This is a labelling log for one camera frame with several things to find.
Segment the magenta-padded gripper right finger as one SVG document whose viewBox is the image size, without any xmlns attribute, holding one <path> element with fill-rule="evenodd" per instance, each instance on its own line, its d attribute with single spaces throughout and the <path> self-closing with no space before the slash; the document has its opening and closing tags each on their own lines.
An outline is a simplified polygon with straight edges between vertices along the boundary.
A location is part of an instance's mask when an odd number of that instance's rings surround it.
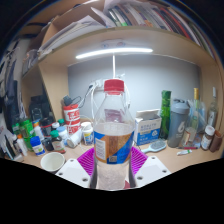
<svg viewBox="0 0 224 224">
<path fill-rule="evenodd" d="M 131 188 L 143 187 L 170 174 L 168 168 L 156 156 L 147 156 L 135 147 L 131 149 L 129 165 Z"/>
</svg>

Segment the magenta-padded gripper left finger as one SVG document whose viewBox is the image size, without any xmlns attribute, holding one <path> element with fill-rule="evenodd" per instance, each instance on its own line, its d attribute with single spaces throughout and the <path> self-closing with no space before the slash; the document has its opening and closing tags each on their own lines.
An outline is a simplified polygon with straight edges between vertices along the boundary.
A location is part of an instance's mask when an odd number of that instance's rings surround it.
<svg viewBox="0 0 224 224">
<path fill-rule="evenodd" d="M 95 189 L 97 173 L 94 168 L 94 149 L 91 148 L 77 159 L 69 159 L 56 175 L 83 188 Z"/>
</svg>

